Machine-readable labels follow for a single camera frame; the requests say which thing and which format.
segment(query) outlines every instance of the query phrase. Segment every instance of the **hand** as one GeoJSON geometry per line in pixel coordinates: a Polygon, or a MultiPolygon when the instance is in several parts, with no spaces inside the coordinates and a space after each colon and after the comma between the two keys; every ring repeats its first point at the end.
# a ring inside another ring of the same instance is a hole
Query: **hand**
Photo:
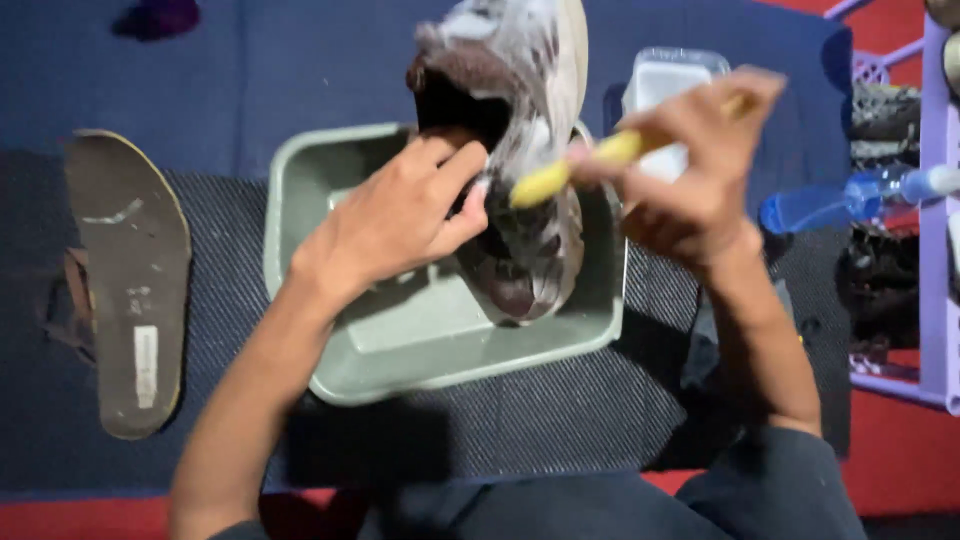
{"type": "Polygon", "coordinates": [[[760,132],[784,82],[775,73],[739,68],[650,112],[625,117],[619,129],[686,145],[689,166],[673,184],[640,172],[633,163],[592,160],[582,149],[569,156],[574,180],[611,182],[624,204],[624,233],[698,276],[723,260],[758,254],[761,240],[744,213],[744,191],[760,132]],[[752,107],[730,119],[722,107],[737,94],[752,107]]]}
{"type": "Polygon", "coordinates": [[[460,213],[446,219],[486,160],[483,145],[464,130],[414,139],[307,236],[291,270],[322,270],[327,286],[356,296],[378,280],[452,254],[487,228],[486,193],[479,186],[460,213]]]}

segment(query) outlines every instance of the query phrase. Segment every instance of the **purple shoe rack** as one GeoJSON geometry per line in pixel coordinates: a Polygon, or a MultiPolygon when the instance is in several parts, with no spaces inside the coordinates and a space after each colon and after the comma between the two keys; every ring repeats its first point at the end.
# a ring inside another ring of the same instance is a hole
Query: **purple shoe rack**
{"type": "MultiPolygon", "coordinates": [[[[871,0],[844,0],[825,14],[841,19],[871,0]]],[[[950,31],[929,17],[924,37],[879,56],[853,54],[853,77],[865,83],[889,83],[890,66],[923,53],[921,90],[921,167],[950,163],[960,167],[960,119],[944,79],[943,49],[950,31]]],[[[920,369],[915,380],[894,380],[850,373],[854,386],[960,416],[960,307],[950,298],[947,219],[960,212],[954,197],[924,205],[920,211],[920,369]]]]}

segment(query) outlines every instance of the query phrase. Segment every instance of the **brown insole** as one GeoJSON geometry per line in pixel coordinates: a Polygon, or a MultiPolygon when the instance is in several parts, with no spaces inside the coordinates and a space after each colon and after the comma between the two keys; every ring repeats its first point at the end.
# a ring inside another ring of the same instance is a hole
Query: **brown insole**
{"type": "Polygon", "coordinates": [[[190,232],[163,175],[120,135],[77,131],[66,180],[89,254],[100,421],[145,437],[180,394],[190,232]]]}

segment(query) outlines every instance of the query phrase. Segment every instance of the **white sneaker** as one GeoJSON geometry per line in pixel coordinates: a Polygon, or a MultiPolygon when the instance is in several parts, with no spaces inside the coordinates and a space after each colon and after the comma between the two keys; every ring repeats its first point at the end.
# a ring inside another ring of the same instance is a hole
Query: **white sneaker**
{"type": "Polygon", "coordinates": [[[583,263],[572,188],[533,209],[511,209],[516,181],[561,158],[587,90],[587,21],[580,0],[465,0],[441,23],[420,24],[407,72],[420,129],[480,134],[490,157],[490,226],[457,252],[467,276],[520,324],[559,309],[583,263]]]}

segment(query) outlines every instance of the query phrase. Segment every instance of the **person's left hand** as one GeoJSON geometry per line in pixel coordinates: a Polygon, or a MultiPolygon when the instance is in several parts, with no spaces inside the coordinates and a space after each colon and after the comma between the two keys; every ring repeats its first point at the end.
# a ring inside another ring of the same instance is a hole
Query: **person's left hand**
{"type": "Polygon", "coordinates": [[[487,151],[467,131],[419,136],[307,236],[291,272],[352,298],[378,280],[452,254],[487,228],[486,193],[479,186],[460,213],[446,219],[486,160],[487,151]]]}

